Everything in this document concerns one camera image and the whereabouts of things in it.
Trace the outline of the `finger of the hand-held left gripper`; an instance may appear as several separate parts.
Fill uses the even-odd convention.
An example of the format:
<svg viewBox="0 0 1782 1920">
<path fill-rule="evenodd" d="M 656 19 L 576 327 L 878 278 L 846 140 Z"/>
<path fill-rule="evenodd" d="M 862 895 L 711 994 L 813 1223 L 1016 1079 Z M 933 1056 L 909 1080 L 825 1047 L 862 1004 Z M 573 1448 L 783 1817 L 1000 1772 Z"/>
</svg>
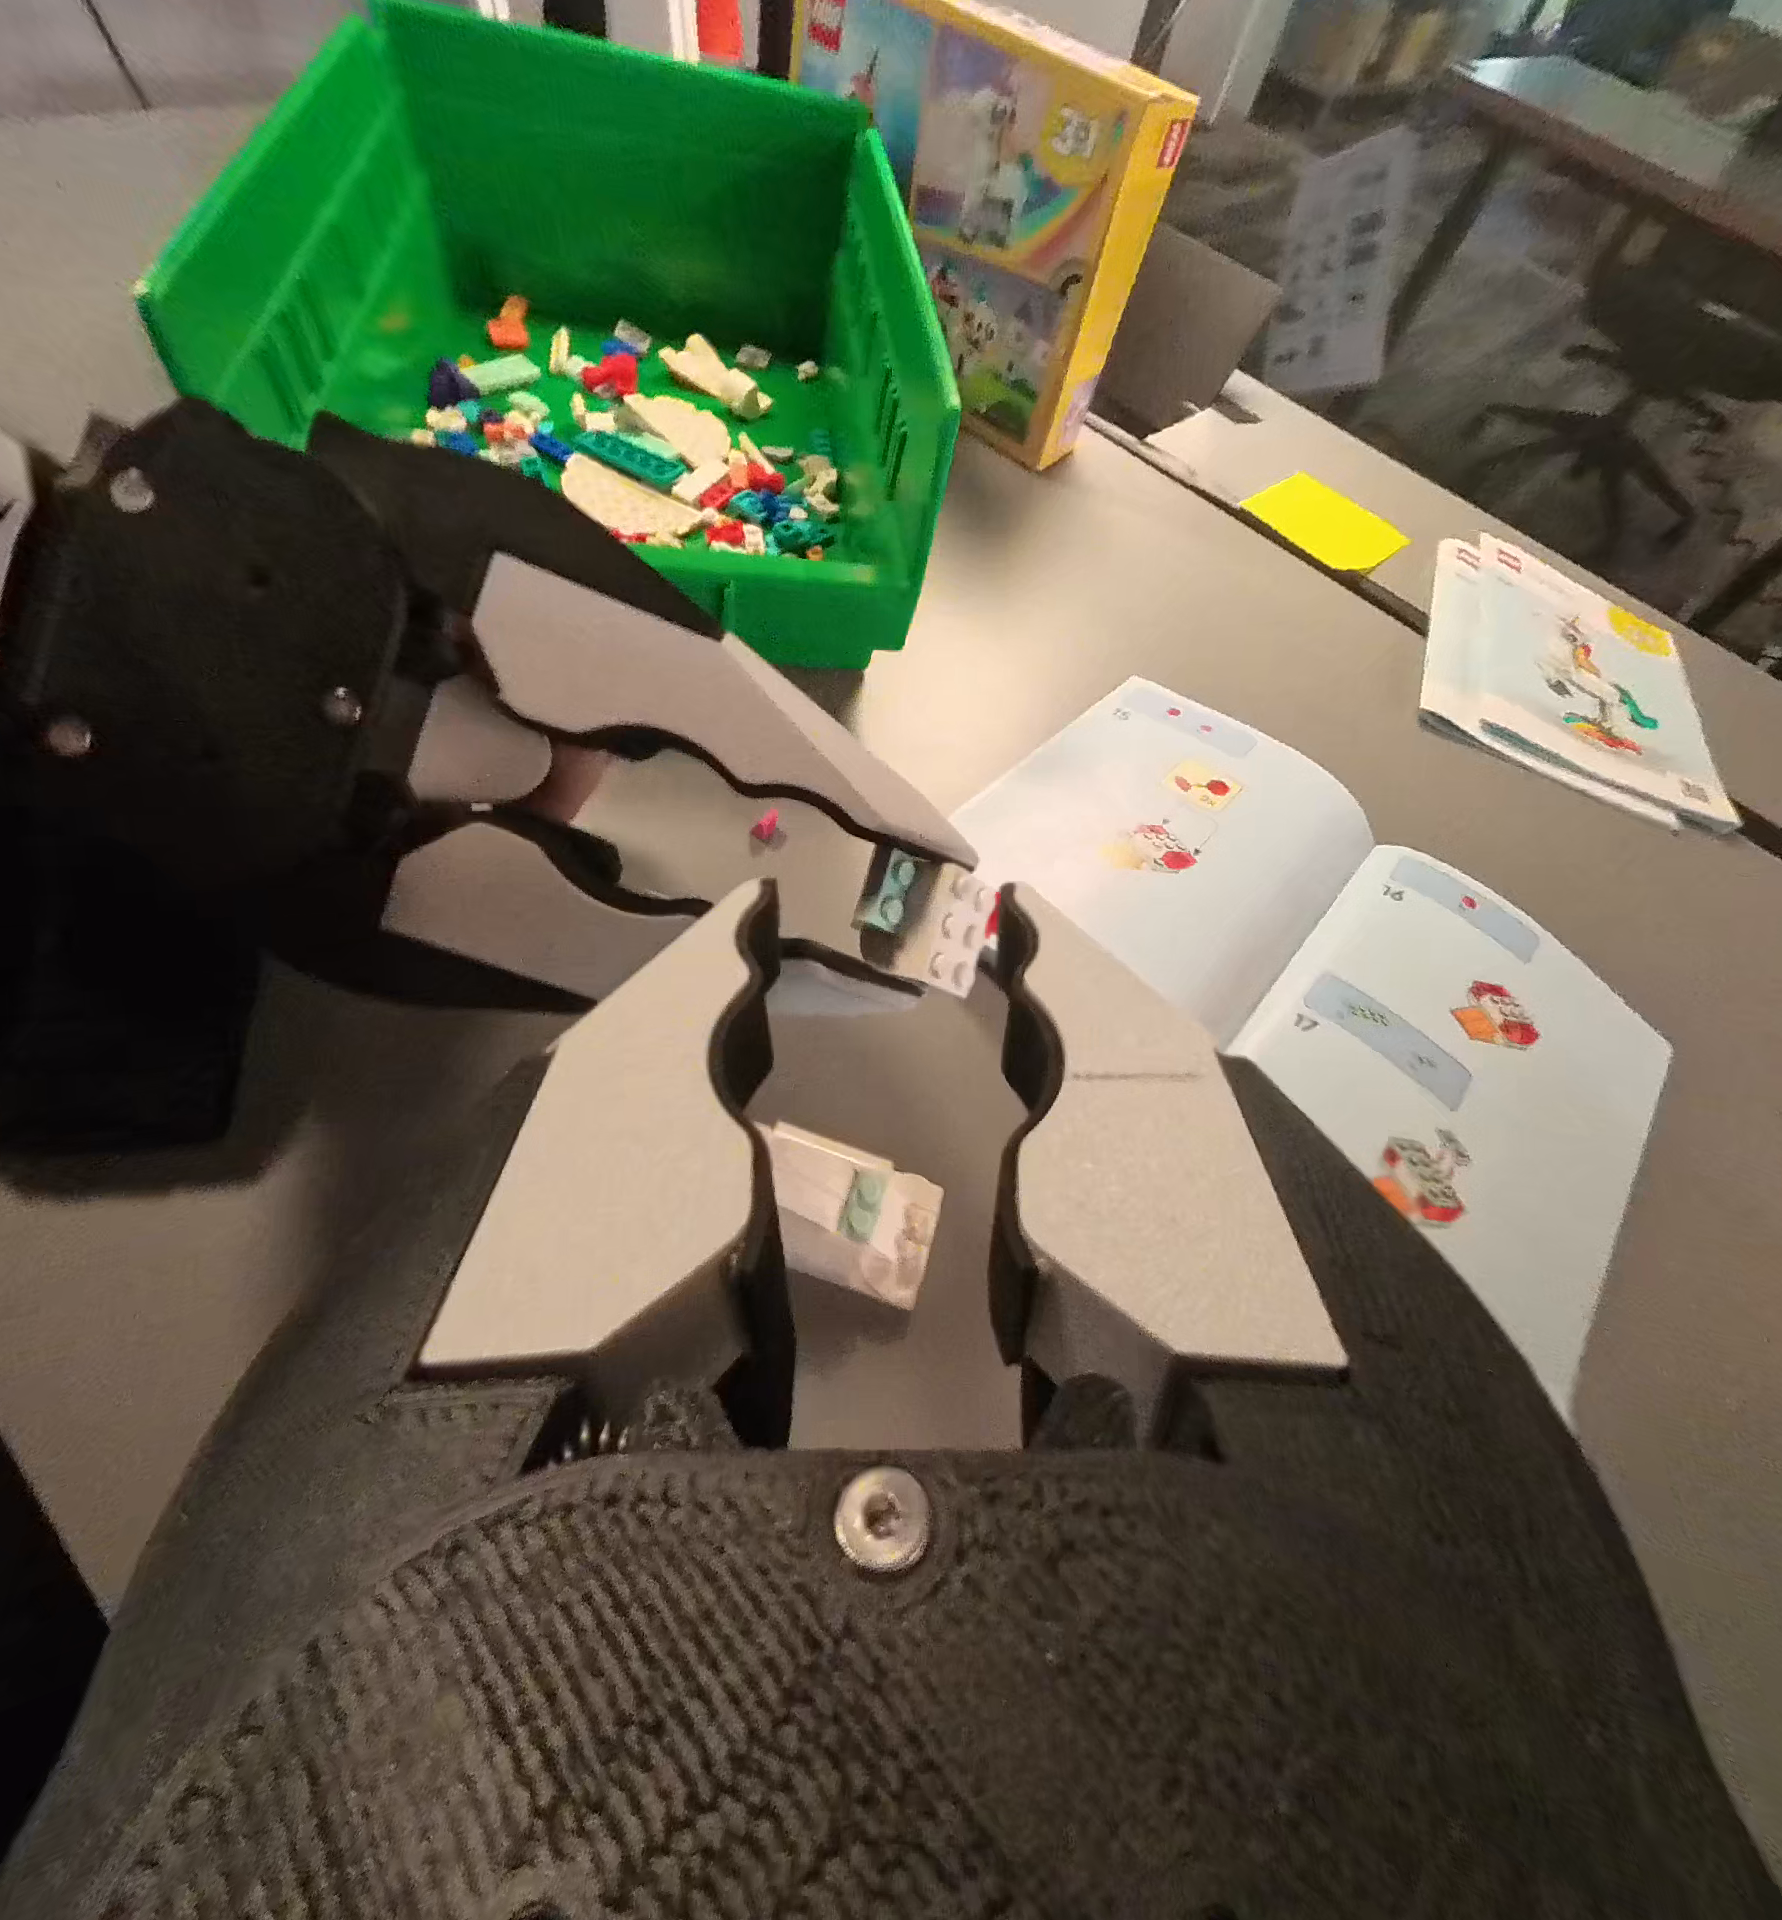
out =
<svg viewBox="0 0 1782 1920">
<path fill-rule="evenodd" d="M 749 797 L 818 807 L 858 841 L 971 869 L 971 842 L 739 637 L 709 637 L 495 553 L 473 637 L 495 705 L 553 742 L 671 750 Z"/>
<path fill-rule="evenodd" d="M 599 1007 L 712 910 L 638 895 L 578 832 L 495 811 L 403 853 L 386 899 L 389 996 L 528 1014 Z"/>
</svg>

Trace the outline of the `open instruction booklet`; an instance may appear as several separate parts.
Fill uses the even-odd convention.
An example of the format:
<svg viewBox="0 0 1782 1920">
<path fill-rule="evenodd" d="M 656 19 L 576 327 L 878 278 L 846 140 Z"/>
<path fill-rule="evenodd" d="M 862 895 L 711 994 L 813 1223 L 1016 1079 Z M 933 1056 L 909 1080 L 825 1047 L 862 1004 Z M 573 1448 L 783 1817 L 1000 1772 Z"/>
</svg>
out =
<svg viewBox="0 0 1782 1920">
<path fill-rule="evenodd" d="M 1258 1068 L 1575 1418 L 1671 1044 L 1486 883 L 1378 844 L 1324 768 L 1132 679 L 954 816 Z"/>
</svg>

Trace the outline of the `closed instruction booklet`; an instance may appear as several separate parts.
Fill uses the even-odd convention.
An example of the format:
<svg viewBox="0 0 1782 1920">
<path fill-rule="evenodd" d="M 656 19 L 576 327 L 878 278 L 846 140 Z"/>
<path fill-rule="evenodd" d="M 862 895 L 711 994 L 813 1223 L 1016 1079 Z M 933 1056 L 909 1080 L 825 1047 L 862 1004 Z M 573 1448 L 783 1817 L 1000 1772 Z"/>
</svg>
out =
<svg viewBox="0 0 1782 1920">
<path fill-rule="evenodd" d="M 1739 832 L 1671 634 L 1523 547 L 1485 534 L 1476 553 L 1481 732 L 1683 824 Z"/>
<path fill-rule="evenodd" d="M 1433 596 L 1426 633 L 1426 666 L 1419 718 L 1431 732 L 1454 737 L 1482 755 L 1557 781 L 1570 790 L 1619 807 L 1638 820 L 1680 827 L 1675 814 L 1646 799 L 1615 789 L 1606 781 L 1582 775 L 1550 757 L 1482 733 L 1475 690 L 1476 644 L 1482 613 L 1482 558 L 1471 541 L 1440 541 L 1433 558 Z"/>
</svg>

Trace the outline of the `green plastic bin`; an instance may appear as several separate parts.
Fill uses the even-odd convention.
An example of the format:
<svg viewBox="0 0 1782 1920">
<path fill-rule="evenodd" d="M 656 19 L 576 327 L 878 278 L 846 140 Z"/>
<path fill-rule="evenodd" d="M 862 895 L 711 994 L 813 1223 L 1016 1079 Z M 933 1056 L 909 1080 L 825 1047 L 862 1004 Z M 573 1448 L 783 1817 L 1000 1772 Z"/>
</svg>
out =
<svg viewBox="0 0 1782 1920">
<path fill-rule="evenodd" d="M 862 670 L 904 648 L 960 437 L 960 390 L 890 158 L 862 109 L 784 83 L 440 5 L 346 20 L 135 282 L 173 390 L 303 450 L 318 416 L 403 440 L 428 376 L 495 356 L 528 301 L 559 434 L 616 323 L 770 353 L 762 445 L 839 471 L 822 558 L 647 556 L 766 660 Z"/>
</svg>

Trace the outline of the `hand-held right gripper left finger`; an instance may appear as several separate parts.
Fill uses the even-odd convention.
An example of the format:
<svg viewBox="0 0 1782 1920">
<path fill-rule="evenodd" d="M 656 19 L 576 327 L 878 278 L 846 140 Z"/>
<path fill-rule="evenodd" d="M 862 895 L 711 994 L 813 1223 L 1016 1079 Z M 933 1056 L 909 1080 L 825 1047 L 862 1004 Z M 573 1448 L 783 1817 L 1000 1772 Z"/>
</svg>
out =
<svg viewBox="0 0 1782 1920">
<path fill-rule="evenodd" d="M 761 1354 L 783 1265 L 749 1106 L 778 974 L 778 890 L 746 882 L 553 1044 L 422 1374 L 712 1385 Z"/>
</svg>

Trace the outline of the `white lego assembly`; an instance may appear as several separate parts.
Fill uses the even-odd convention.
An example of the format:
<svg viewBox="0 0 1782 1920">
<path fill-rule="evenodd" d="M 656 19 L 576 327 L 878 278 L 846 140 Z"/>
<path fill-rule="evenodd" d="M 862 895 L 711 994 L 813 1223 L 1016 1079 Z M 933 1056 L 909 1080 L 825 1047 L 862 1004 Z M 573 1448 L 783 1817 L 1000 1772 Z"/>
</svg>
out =
<svg viewBox="0 0 1782 1920">
<path fill-rule="evenodd" d="M 913 1312 L 944 1191 L 880 1155 L 791 1123 L 761 1123 L 789 1275 Z"/>
</svg>

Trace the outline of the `long wooden table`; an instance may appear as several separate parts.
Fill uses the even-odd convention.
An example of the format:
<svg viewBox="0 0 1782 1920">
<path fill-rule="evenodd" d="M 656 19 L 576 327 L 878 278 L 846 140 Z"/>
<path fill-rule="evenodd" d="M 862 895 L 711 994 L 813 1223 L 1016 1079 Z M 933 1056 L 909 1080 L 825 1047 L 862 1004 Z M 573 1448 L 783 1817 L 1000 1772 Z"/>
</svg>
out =
<svg viewBox="0 0 1782 1920">
<path fill-rule="evenodd" d="M 1782 157 L 1744 134 L 1558 56 L 1468 63 L 1442 90 L 1482 151 L 1392 303 L 1392 342 L 1419 318 L 1520 157 L 1645 218 L 1688 223 L 1782 263 Z"/>
</svg>

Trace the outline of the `black office chair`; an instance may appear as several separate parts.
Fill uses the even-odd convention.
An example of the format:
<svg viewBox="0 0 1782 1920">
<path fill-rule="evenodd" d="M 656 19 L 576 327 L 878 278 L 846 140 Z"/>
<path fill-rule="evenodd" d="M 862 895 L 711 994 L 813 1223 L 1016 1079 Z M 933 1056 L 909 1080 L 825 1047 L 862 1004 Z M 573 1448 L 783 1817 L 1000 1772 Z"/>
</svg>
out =
<svg viewBox="0 0 1782 1920">
<path fill-rule="evenodd" d="M 1668 516 L 1664 544 L 1690 532 L 1698 510 L 1652 452 L 1638 421 L 1669 404 L 1720 430 L 1720 401 L 1782 404 L 1782 259 L 1739 236 L 1627 213 L 1598 255 L 1585 287 L 1592 342 L 1574 362 L 1617 373 L 1623 394 L 1589 413 L 1520 401 L 1488 402 L 1481 427 L 1513 424 L 1529 437 L 1488 465 L 1542 456 L 1570 478 L 1592 478 L 1598 525 L 1592 558 L 1617 555 L 1629 526 L 1629 494 L 1646 494 Z"/>
</svg>

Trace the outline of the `white printed paper sign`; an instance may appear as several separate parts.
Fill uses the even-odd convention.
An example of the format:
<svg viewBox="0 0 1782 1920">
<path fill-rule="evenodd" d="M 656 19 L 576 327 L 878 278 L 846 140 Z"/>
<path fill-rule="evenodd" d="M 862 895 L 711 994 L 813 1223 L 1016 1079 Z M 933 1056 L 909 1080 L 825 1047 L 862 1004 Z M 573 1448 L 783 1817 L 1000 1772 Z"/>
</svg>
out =
<svg viewBox="0 0 1782 1920">
<path fill-rule="evenodd" d="M 1278 392 L 1337 397 L 1384 376 L 1417 157 L 1419 134 L 1400 124 L 1308 158 L 1262 342 L 1260 376 Z"/>
</svg>

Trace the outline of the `yellow sticky note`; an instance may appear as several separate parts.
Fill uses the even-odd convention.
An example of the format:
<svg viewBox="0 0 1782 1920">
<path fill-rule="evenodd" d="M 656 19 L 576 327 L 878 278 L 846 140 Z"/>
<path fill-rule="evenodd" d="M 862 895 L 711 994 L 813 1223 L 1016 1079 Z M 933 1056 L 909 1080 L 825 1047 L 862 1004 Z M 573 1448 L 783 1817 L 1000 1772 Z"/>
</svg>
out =
<svg viewBox="0 0 1782 1920">
<path fill-rule="evenodd" d="M 1298 471 L 1240 500 L 1242 514 L 1324 570 L 1368 577 L 1411 547 L 1390 519 Z"/>
</svg>

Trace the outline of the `mint green lego piece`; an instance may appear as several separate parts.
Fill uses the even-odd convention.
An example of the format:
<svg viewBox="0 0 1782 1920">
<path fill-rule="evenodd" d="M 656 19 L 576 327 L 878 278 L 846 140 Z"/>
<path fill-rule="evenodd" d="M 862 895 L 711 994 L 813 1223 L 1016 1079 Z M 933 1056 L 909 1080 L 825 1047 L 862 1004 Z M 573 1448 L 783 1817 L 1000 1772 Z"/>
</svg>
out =
<svg viewBox="0 0 1782 1920">
<path fill-rule="evenodd" d="M 925 922 L 940 863 L 904 848 L 882 848 L 862 883 L 852 912 L 860 932 L 902 939 Z"/>
</svg>

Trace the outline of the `yellow toy set box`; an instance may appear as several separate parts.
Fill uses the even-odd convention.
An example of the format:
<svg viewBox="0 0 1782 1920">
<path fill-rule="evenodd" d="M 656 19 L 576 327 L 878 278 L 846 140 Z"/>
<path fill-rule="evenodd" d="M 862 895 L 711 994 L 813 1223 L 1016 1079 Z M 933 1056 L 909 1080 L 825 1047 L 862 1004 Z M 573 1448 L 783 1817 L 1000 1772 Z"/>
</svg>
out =
<svg viewBox="0 0 1782 1920">
<path fill-rule="evenodd" d="M 880 129 L 965 427 L 1065 460 L 1200 97 L 1000 5 L 796 5 L 791 77 Z"/>
</svg>

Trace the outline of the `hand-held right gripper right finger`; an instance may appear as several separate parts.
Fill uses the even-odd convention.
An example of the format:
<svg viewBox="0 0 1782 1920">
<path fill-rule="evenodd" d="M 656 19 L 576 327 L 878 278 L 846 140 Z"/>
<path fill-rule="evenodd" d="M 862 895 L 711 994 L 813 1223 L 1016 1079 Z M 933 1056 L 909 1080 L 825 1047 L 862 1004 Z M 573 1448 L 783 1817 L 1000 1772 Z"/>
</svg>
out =
<svg viewBox="0 0 1782 1920">
<path fill-rule="evenodd" d="M 1000 891 L 1000 1357 L 1050 1381 L 1335 1381 L 1341 1336 L 1220 1049 L 1036 890 Z"/>
</svg>

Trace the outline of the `pile of loose lego bricks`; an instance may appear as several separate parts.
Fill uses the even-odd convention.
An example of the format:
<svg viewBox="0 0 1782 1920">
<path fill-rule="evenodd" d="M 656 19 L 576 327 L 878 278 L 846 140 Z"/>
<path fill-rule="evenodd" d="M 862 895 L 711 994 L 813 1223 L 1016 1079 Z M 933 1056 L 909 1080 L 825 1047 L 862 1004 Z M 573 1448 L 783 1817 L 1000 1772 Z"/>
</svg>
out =
<svg viewBox="0 0 1782 1920">
<path fill-rule="evenodd" d="M 569 324 L 508 295 L 389 431 L 516 472 L 633 547 L 818 566 L 846 514 L 823 401 L 813 358 Z"/>
</svg>

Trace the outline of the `grey and red lego assembly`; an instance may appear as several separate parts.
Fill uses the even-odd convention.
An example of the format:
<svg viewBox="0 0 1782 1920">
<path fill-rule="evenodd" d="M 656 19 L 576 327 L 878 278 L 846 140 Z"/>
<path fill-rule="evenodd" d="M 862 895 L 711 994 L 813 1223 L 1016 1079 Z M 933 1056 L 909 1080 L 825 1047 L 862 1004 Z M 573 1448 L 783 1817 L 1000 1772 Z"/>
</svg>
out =
<svg viewBox="0 0 1782 1920">
<path fill-rule="evenodd" d="M 880 974 L 929 994 L 965 998 L 994 935 L 1000 895 L 973 869 L 939 863 L 931 909 L 916 932 L 902 939 L 855 932 L 860 960 Z"/>
</svg>

